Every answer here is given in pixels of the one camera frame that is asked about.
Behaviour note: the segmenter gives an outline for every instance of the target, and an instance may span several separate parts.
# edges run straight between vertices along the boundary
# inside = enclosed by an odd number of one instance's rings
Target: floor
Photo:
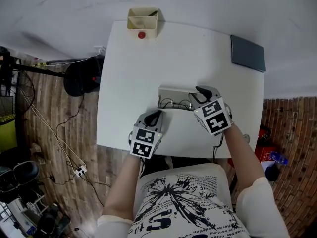
[[[26,64],[35,64],[27,60]],[[64,71],[65,66],[50,68]],[[60,122],[66,121],[78,111],[82,97],[70,97],[63,89],[61,78],[29,73],[36,89],[34,105],[55,130]],[[76,118],[58,129],[59,136],[87,164],[88,177],[100,201],[103,203],[109,188],[118,172],[125,153],[120,150],[96,145],[98,93],[86,94]],[[281,175],[272,183],[276,203],[289,229],[291,237],[300,235],[317,214],[317,99],[299,98],[294,100],[265,100],[262,122],[272,129],[274,143],[288,156],[289,164],[281,166]],[[29,144],[36,142],[42,147],[46,164],[40,166],[40,177],[53,174],[57,183],[72,178],[71,167],[66,163],[65,154],[45,125],[30,109],[25,113],[24,131]],[[68,150],[71,158],[80,162]],[[229,183],[234,170],[224,165]],[[49,203],[57,201],[71,217],[69,236],[92,238],[96,220],[102,211],[94,189],[80,178],[65,185],[54,184],[50,179],[41,180],[45,186]],[[236,200],[239,188],[232,195]]]

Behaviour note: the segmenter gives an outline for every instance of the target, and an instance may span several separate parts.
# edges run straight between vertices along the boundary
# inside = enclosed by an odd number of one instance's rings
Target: white wall
[[[264,46],[266,97],[317,95],[317,0],[0,0],[0,45],[47,60],[87,57],[139,5]]]

